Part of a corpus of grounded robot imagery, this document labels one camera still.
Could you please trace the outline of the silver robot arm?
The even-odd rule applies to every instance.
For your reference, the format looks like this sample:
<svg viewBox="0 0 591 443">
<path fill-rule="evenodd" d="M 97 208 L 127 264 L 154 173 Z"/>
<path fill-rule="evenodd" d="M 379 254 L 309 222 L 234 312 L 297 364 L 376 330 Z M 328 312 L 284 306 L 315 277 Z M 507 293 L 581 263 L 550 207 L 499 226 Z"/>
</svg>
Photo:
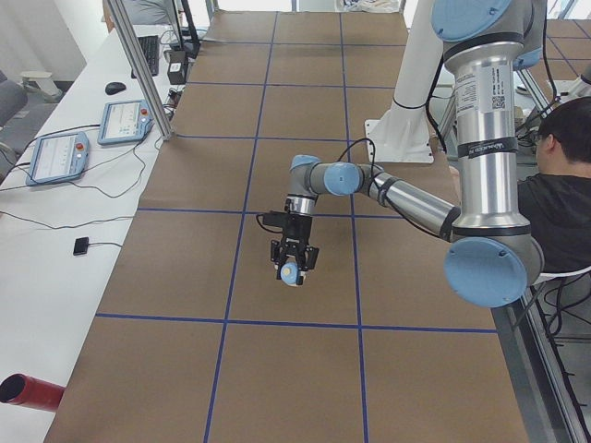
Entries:
<svg viewBox="0 0 591 443">
<path fill-rule="evenodd" d="M 418 229 L 450 243 L 444 273 L 466 301 L 484 307 L 519 299 L 543 270 L 542 250 L 518 209 L 513 73 L 534 65 L 545 36 L 542 1 L 423 1 L 404 54 L 391 109 L 367 125 L 369 161 L 322 162 L 297 155 L 283 211 L 261 215 L 276 227 L 276 277 L 303 283 L 318 249 L 309 244 L 312 215 L 324 194 L 360 193 L 395 210 Z M 416 125 L 440 67 L 454 78 L 459 206 L 385 172 L 384 162 L 429 162 Z"/>
</svg>

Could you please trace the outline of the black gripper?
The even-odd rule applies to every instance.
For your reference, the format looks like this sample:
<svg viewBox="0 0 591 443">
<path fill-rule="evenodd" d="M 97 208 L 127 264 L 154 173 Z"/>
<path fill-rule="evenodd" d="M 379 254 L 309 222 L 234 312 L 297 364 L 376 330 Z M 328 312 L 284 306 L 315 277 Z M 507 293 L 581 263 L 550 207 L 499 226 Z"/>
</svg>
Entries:
<svg viewBox="0 0 591 443">
<path fill-rule="evenodd" d="M 281 268 L 285 263 L 283 245 L 296 245 L 297 284 L 303 284 L 306 273 L 315 269 L 320 250 L 308 245 L 312 217 L 296 213 L 285 213 L 282 217 L 282 242 L 271 240 L 270 258 L 275 269 L 275 278 L 281 279 Z"/>
</svg>

